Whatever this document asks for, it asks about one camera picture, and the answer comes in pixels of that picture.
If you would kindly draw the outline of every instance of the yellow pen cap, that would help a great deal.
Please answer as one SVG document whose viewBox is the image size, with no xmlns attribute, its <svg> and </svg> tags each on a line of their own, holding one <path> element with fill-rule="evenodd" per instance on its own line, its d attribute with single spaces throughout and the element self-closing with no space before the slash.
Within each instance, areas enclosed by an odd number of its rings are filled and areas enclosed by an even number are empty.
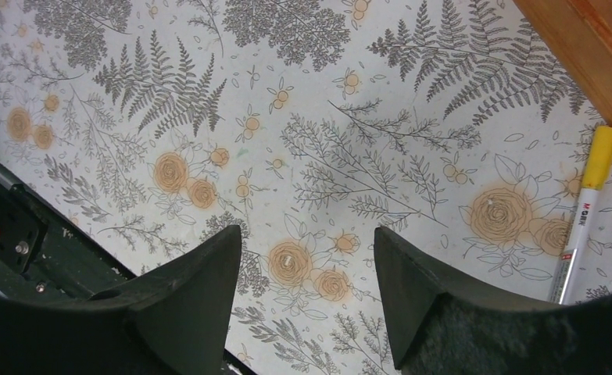
<svg viewBox="0 0 612 375">
<path fill-rule="evenodd" d="M 591 141 L 589 160 L 586 161 L 582 187 L 601 190 L 612 168 L 612 127 L 596 128 Z"/>
</svg>

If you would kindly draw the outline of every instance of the patterned paper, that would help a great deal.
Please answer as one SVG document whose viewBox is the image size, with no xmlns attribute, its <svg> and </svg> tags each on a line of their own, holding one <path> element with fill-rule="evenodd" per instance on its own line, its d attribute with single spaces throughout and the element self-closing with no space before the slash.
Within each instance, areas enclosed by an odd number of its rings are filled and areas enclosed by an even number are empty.
<svg viewBox="0 0 612 375">
<path fill-rule="evenodd" d="M 377 225 L 545 298 L 598 122 L 510 1 L 0 0 L 0 162 L 136 273 L 241 225 L 258 373 L 396 373 Z"/>
</svg>

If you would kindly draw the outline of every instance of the yellow marker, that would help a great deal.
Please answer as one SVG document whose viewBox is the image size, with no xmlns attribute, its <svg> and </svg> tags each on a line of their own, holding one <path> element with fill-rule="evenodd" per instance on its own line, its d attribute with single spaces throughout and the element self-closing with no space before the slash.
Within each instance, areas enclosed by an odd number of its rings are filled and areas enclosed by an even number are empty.
<svg viewBox="0 0 612 375">
<path fill-rule="evenodd" d="M 586 245 L 591 219 L 596 210 L 598 196 L 612 168 L 612 127 L 599 126 L 593 135 L 589 160 L 586 162 L 582 189 L 579 191 L 577 210 L 572 223 L 571 233 L 564 252 L 561 253 L 559 267 L 554 275 L 552 293 L 549 301 L 561 305 L 573 302 L 570 289 L 578 273 L 574 262 Z"/>
</svg>

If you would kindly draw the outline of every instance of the orange flower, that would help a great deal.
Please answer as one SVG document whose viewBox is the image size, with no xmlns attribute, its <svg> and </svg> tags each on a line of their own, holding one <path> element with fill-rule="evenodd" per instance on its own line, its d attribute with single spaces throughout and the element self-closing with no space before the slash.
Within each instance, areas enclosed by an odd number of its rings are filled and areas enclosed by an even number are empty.
<svg viewBox="0 0 612 375">
<path fill-rule="evenodd" d="M 286 287 L 301 285 L 312 269 L 310 254 L 292 242 L 283 242 L 269 252 L 269 272 Z"/>
<path fill-rule="evenodd" d="M 156 160 L 154 181 L 166 193 L 176 193 L 186 185 L 188 168 L 186 161 L 176 152 L 162 154 Z"/>
<path fill-rule="evenodd" d="M 343 234 L 338 238 L 333 238 L 333 241 L 335 242 L 335 249 L 344 254 L 352 254 L 353 252 L 356 252 L 361 245 L 359 236 L 352 233 Z"/>
<path fill-rule="evenodd" d="M 514 241 L 533 217 L 523 195 L 504 187 L 486 191 L 471 207 L 471 230 L 494 244 Z"/>
<path fill-rule="evenodd" d="M 314 281 L 315 290 L 328 301 L 340 301 L 349 291 L 349 279 L 344 272 L 326 270 Z"/>
<path fill-rule="evenodd" d="M 529 223 L 535 244 L 544 252 L 554 256 L 561 255 L 564 250 L 570 229 L 570 223 L 559 219 L 535 219 Z"/>
<path fill-rule="evenodd" d="M 225 148 L 217 148 L 211 151 L 209 160 L 214 166 L 224 166 L 230 160 L 230 153 Z"/>
<path fill-rule="evenodd" d="M 32 123 L 30 113 L 23 107 L 16 107 L 11 110 L 6 119 L 6 131 L 16 142 L 25 142 L 30 136 Z"/>
<path fill-rule="evenodd" d="M 207 209 L 216 200 L 216 187 L 207 180 L 196 180 L 188 187 L 188 197 L 195 207 Z"/>
<path fill-rule="evenodd" d="M 49 113 L 54 113 L 59 108 L 59 97 L 54 94 L 48 95 L 43 101 L 43 108 Z"/>
<path fill-rule="evenodd" d="M 41 125 L 34 128 L 34 133 L 32 134 L 34 137 L 34 143 L 41 149 L 47 150 L 52 145 L 52 139 L 54 135 L 52 134 L 52 128 L 48 125 Z"/>
</svg>

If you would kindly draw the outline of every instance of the wooden surface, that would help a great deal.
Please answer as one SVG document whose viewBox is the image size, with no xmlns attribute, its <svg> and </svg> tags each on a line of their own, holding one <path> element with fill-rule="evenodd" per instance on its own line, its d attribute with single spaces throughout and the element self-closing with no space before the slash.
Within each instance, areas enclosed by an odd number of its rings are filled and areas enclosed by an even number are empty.
<svg viewBox="0 0 612 375">
<path fill-rule="evenodd" d="M 612 2 L 515 0 L 515 3 L 612 125 Z"/>
</svg>

